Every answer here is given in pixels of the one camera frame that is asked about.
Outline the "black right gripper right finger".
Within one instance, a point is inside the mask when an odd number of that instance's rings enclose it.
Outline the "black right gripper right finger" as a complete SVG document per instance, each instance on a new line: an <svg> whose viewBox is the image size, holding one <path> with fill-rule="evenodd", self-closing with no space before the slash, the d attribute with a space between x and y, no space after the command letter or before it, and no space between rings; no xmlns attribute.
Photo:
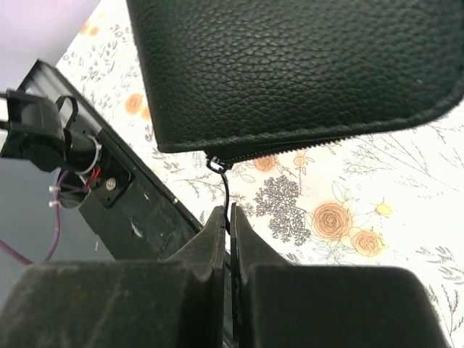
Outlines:
<svg viewBox="0 0 464 348"><path fill-rule="evenodd" d="M414 273L381 266L293 265L230 217L233 338L239 347L446 347Z"/></svg>

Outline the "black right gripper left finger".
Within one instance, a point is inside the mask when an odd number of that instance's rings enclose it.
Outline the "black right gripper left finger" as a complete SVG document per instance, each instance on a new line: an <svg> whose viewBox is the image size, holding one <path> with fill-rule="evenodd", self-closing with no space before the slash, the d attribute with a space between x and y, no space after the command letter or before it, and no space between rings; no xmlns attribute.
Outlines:
<svg viewBox="0 0 464 348"><path fill-rule="evenodd" d="M1 309L3 347L221 347L224 209L164 261L47 262Z"/></svg>

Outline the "black zip tool case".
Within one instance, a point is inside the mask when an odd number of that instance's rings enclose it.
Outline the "black zip tool case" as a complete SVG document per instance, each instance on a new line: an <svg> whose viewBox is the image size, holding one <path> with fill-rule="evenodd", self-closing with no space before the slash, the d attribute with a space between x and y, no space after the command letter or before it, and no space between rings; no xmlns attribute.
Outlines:
<svg viewBox="0 0 464 348"><path fill-rule="evenodd" d="M129 1L161 152L233 165L433 122L463 98L461 1Z"/></svg>

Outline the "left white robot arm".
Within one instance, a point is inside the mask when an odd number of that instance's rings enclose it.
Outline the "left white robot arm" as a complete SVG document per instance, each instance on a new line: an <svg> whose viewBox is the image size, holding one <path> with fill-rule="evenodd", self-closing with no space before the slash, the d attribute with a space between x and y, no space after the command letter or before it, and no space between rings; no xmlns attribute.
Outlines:
<svg viewBox="0 0 464 348"><path fill-rule="evenodd" d="M85 175L101 158L102 145L95 137L63 126L60 112L66 101L71 116L78 115L78 101L46 97L8 89L1 93L1 157L27 160L50 173L57 168Z"/></svg>

